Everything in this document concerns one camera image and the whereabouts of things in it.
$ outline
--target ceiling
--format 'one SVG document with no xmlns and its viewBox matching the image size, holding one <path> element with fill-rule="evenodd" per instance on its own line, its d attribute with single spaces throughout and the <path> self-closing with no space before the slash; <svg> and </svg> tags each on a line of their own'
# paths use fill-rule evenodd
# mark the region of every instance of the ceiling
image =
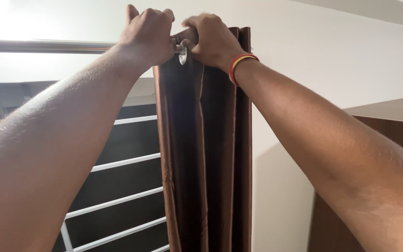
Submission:
<svg viewBox="0 0 403 252">
<path fill-rule="evenodd" d="M 403 0 L 291 0 L 403 25 Z"/>
</svg>

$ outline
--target left arm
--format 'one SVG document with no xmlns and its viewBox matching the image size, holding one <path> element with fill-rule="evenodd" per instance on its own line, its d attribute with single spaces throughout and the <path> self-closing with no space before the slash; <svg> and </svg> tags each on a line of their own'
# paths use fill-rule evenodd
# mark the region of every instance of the left arm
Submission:
<svg viewBox="0 0 403 252">
<path fill-rule="evenodd" d="M 51 250 L 131 87 L 173 56 L 173 20 L 129 5 L 116 46 L 0 122 L 0 251 Z"/>
</svg>

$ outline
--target right arm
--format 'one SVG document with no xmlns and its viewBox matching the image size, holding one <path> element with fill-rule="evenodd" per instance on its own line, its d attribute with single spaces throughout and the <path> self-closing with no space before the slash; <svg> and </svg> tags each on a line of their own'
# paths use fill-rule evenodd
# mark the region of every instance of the right arm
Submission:
<svg viewBox="0 0 403 252">
<path fill-rule="evenodd" d="M 183 25 L 197 28 L 199 44 L 184 43 L 205 65 L 228 72 L 245 53 L 215 15 Z M 364 249 L 403 251 L 403 148 L 257 60 L 240 61 L 235 79 Z"/>
</svg>

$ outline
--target wooden cabinet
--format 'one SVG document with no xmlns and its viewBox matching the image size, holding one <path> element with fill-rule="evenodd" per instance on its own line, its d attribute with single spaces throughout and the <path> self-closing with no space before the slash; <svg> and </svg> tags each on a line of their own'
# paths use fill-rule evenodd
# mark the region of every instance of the wooden cabinet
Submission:
<svg viewBox="0 0 403 252">
<path fill-rule="evenodd" d="M 403 99 L 345 109 L 346 112 L 403 147 Z M 317 194 L 308 252 L 364 252 L 364 249 Z"/>
</svg>

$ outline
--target left hand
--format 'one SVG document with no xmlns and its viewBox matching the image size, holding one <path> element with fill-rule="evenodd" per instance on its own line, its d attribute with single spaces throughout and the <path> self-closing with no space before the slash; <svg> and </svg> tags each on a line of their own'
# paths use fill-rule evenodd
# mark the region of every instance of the left hand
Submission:
<svg viewBox="0 0 403 252">
<path fill-rule="evenodd" d="M 127 5 L 127 21 L 121 33 L 117 47 L 127 58 L 133 57 L 136 63 L 143 64 L 147 69 L 158 66 L 175 54 L 175 39 L 170 39 L 173 12 L 165 9 L 162 12 L 146 9 L 139 14 L 137 9 Z"/>
</svg>

